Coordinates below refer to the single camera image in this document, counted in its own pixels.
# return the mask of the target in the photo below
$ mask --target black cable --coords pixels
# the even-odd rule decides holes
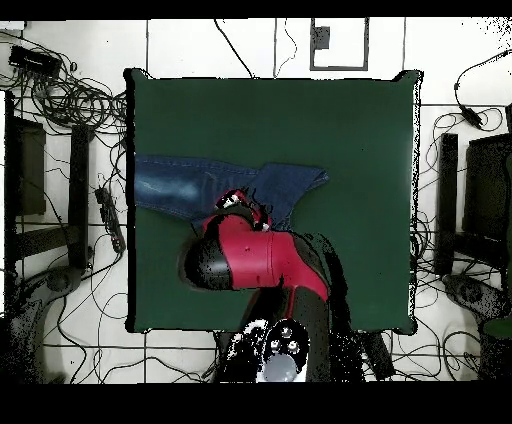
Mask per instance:
[[[64,303],[63,303],[63,306],[62,306],[62,310],[60,311],[60,314],[59,314],[59,317],[57,318],[57,328],[59,329],[59,333],[62,337],[64,337],[69,343],[75,345],[76,347],[78,347],[80,350],[82,350],[83,354],[84,354],[84,359],[82,359],[82,362],[80,363],[80,366],[76,369],[75,373],[73,374],[73,376],[71,377],[71,380],[69,381],[69,384],[73,384],[73,382],[75,381],[76,379],[76,376],[78,374],[78,372],[82,369],[82,367],[84,366],[85,364],[85,361],[87,359],[87,351],[84,349],[83,346],[81,346],[80,344],[78,344],[77,342],[75,342],[73,339],[70,339],[68,336],[66,336],[66,334],[64,334],[64,332],[62,331],[62,328],[60,326],[61,324],[61,320],[62,320],[62,315],[64,315],[64,311],[66,310],[66,306],[68,304],[68,300],[67,300],[67,296],[64,296],[63,298],[64,300]]]
[[[465,335],[465,336],[468,336],[468,337],[471,337],[473,340],[475,340],[478,344],[480,344],[480,340],[475,337],[473,334],[471,333],[468,333],[467,331],[454,331],[450,334],[448,334],[444,339],[443,339],[443,343],[442,343],[442,350],[443,350],[443,357],[444,357],[444,363],[445,363],[445,367],[446,367],[446,371],[448,372],[448,374],[450,375],[450,377],[452,378],[453,381],[458,381],[455,376],[453,375],[453,373],[451,372],[451,370],[453,369],[450,364],[448,363],[448,357],[445,355],[445,352],[446,352],[446,343],[448,342],[448,340],[450,340],[453,336],[456,336],[458,334],[462,334],[462,335]]]
[[[229,47],[231,47],[231,50],[233,50],[233,53],[235,53],[236,57],[238,58],[238,60],[240,61],[240,63],[242,65],[244,65],[244,68],[245,70],[249,73],[249,76],[251,78],[254,78],[254,75],[252,74],[252,72],[249,70],[249,68],[247,67],[247,65],[244,63],[244,61],[242,60],[242,58],[240,57],[240,55],[238,54],[238,52],[235,50],[235,48],[233,47],[233,44],[231,44],[231,41],[229,41],[229,38],[228,36],[226,35],[226,33],[222,30],[222,28],[219,26],[219,24],[217,23],[217,19],[214,19],[213,22],[215,22],[215,26],[217,27],[217,29],[219,30],[219,32],[222,34],[222,36],[224,37],[224,39],[227,41],[227,43],[229,44]]]
[[[297,43],[295,42],[295,40],[290,36],[290,34],[288,33],[288,29],[286,28],[288,24],[288,18],[285,19],[284,21],[284,32],[286,33],[286,35],[288,36],[288,38],[292,41],[293,45],[295,46],[295,51],[293,52],[293,55],[292,56],[289,56],[288,59],[286,59],[283,63],[281,63],[281,66],[279,66],[279,70],[277,71],[277,73],[274,74],[274,78],[277,78],[279,76],[279,73],[281,72],[281,68],[290,60],[293,60],[295,59],[295,55],[297,54]]]
[[[183,376],[186,376],[191,381],[195,381],[197,383],[206,383],[205,381],[201,380],[199,374],[197,374],[196,372],[186,372],[186,371],[183,371],[183,370],[181,370],[179,368],[176,368],[176,367],[173,367],[173,366],[171,366],[169,364],[166,364],[164,361],[162,361],[160,358],[157,358],[156,356],[148,356],[146,359],[141,359],[140,361],[133,362],[133,363],[128,364],[128,365],[118,365],[118,366],[110,368],[107,371],[107,373],[105,374],[105,377],[103,377],[101,379],[101,384],[105,384],[105,380],[107,379],[107,377],[109,376],[109,374],[111,372],[113,372],[115,370],[119,370],[119,369],[124,369],[124,368],[132,368],[132,367],[140,365],[140,364],[144,363],[145,361],[149,361],[149,360],[157,361],[158,363],[160,363],[161,365],[163,365],[167,369],[170,369],[171,371],[178,372],[178,373],[182,374]]]

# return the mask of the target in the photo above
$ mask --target floor tile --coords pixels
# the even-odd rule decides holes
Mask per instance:
[[[91,240],[103,235],[100,227],[89,230]],[[98,240],[94,270],[109,266],[116,258],[109,237]],[[68,296],[68,304],[61,320],[62,330],[87,345],[132,346],[143,343],[142,334],[131,334],[125,329],[127,315],[128,254],[110,271],[103,271],[82,281],[78,289]],[[56,328],[63,308],[62,300],[52,304],[45,322],[45,342],[59,344],[63,338]]]
[[[215,348],[210,331],[151,330],[147,336],[148,346]]]
[[[136,384],[144,381],[143,364],[130,366],[144,359],[143,350],[86,349],[84,365],[76,375],[74,383],[80,384]],[[46,366],[49,374],[64,372],[69,383],[84,358],[83,352],[76,347],[45,347]]]
[[[146,381],[148,383],[189,383],[198,382],[201,375],[212,364],[215,354],[212,351],[148,349]]]
[[[405,67],[425,73],[423,103],[456,103],[453,87],[458,76],[470,66],[512,47],[510,29],[508,33],[499,30],[496,24],[489,25],[490,20],[407,18]],[[470,105],[512,103],[511,61],[508,56],[468,71],[460,81],[459,101]]]
[[[114,95],[126,89],[125,68],[146,64],[145,20],[34,21],[24,36],[66,54],[78,66],[76,78],[95,79]]]
[[[274,19],[217,20],[251,72],[272,78]],[[213,19],[149,21],[148,72],[155,78],[248,78]]]
[[[310,26],[311,18],[289,18],[288,34],[297,44],[297,53],[279,73],[279,78],[374,78],[390,80],[402,70],[404,18],[370,18],[368,71],[310,71]],[[293,57],[294,44],[285,32],[285,19],[278,19],[276,58],[277,69],[289,57]]]

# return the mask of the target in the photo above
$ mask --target blue jeans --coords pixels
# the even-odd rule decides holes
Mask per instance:
[[[258,170],[209,159],[136,154],[135,204],[200,225],[226,191],[248,187],[252,200],[273,207],[272,228],[287,231],[295,204],[328,179],[324,170],[306,166],[271,163]]]

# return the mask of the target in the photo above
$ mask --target floor grout line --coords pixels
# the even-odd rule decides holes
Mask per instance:
[[[30,222],[30,221],[23,221],[25,225],[40,225],[40,226],[49,226],[49,225],[60,225],[58,222]],[[62,222],[62,225],[68,225],[67,222]],[[87,224],[89,227],[104,227],[105,224],[95,224],[92,222],[89,222]],[[128,224],[119,224],[120,227],[127,227]]]
[[[63,344],[53,344],[53,343],[43,343],[44,347],[52,347],[52,348],[68,348],[73,347],[76,348],[75,345],[63,345]],[[152,350],[197,350],[197,351],[215,351],[215,347],[190,347],[190,346],[112,346],[112,345],[101,345],[101,346],[85,346],[82,345],[85,349],[120,349],[120,350],[143,350],[143,349],[152,349]]]
[[[149,19],[146,19],[146,72],[149,68]]]

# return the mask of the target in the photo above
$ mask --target electrical cord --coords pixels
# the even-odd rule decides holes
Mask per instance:
[[[293,52],[293,55],[289,56],[288,59],[286,59],[283,63],[281,63],[281,65],[279,66],[279,70],[277,71],[277,73],[274,73],[274,78],[277,78],[279,76],[279,74],[281,73],[281,69],[283,68],[283,66],[290,60],[293,60],[295,59],[295,56],[297,55],[297,43],[295,42],[295,40],[290,36],[290,34],[288,33],[288,29],[287,29],[287,24],[288,24],[288,18],[285,19],[284,21],[284,32],[286,33],[286,35],[288,36],[288,38],[291,40],[291,42],[293,43],[293,45],[295,46],[295,51]]]
[[[478,68],[480,66],[483,66],[487,63],[491,63],[491,62],[495,62],[505,56],[508,56],[509,53],[512,52],[512,49],[508,49],[508,50],[505,50],[501,53],[498,53],[492,57],[490,57],[489,59],[486,59],[484,60],[483,62],[480,62],[480,63],[477,63],[476,65],[472,65],[470,66],[469,68],[465,69],[464,71],[462,71],[462,73],[459,75],[459,77],[457,78],[457,81],[455,82],[454,86],[453,86],[453,91],[454,91],[454,94],[455,94],[455,100],[457,101],[457,104],[459,105],[459,108],[461,110],[461,115],[465,118],[465,120],[468,121],[468,123],[477,128],[477,129],[482,129],[482,118],[479,116],[478,113],[476,113],[473,109],[469,108],[469,107],[466,107],[464,105],[462,105],[459,101],[459,96],[458,96],[458,91],[459,91],[459,88],[460,88],[460,80],[461,78],[466,74],[466,72],[469,72],[471,71],[472,69],[475,69],[475,68]]]
[[[219,26],[218,22],[217,22],[217,19],[214,19],[213,22],[215,22],[215,26],[217,27],[218,31],[222,34],[222,36],[224,37],[224,39],[226,40],[226,42],[229,44],[229,47],[231,47],[231,50],[233,51],[233,53],[235,53],[235,56],[238,58],[238,60],[240,61],[240,63],[244,66],[245,70],[247,71],[247,73],[249,74],[249,76],[251,78],[255,78],[255,76],[253,75],[253,73],[249,70],[249,68],[247,67],[247,65],[245,64],[245,62],[242,60],[242,58],[240,57],[240,55],[238,54],[238,52],[235,50],[235,48],[233,47],[233,44],[231,44],[231,41],[229,41],[229,38],[228,36],[226,35],[226,33],[222,30],[222,28]]]

